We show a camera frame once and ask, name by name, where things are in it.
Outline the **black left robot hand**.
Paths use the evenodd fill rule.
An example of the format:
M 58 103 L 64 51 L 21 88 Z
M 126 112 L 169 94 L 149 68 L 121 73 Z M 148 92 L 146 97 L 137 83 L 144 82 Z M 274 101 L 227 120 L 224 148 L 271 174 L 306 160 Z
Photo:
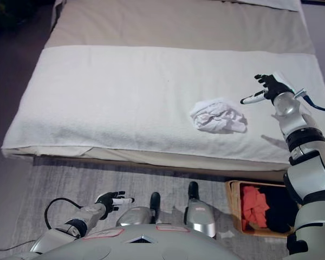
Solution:
M 95 203 L 102 204 L 106 209 L 100 220 L 105 220 L 110 213 L 118 211 L 120 205 L 131 204 L 135 201 L 134 198 L 126 198 L 125 193 L 125 191 L 107 192 L 97 198 Z

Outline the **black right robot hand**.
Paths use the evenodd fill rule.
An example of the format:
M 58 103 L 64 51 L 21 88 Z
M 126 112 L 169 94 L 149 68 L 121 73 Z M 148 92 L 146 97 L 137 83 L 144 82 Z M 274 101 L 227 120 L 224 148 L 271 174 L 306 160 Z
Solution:
M 240 104 L 242 105 L 257 103 L 263 100 L 270 100 L 273 103 L 274 99 L 280 94 L 294 93 L 287 85 L 277 81 L 273 75 L 257 74 L 254 78 L 258 83 L 262 84 L 264 89 L 254 95 L 241 99 Z

